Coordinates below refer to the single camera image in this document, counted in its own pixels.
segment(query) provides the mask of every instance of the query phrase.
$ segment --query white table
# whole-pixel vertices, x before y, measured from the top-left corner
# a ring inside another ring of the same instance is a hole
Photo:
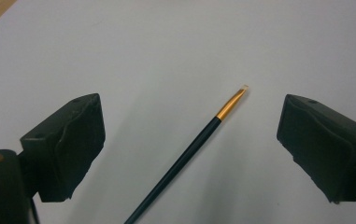
[[[105,148],[44,224],[122,223],[243,84],[139,223],[356,223],[276,138],[287,93],[356,120],[356,1],[28,1],[0,19],[0,148],[99,92]]]

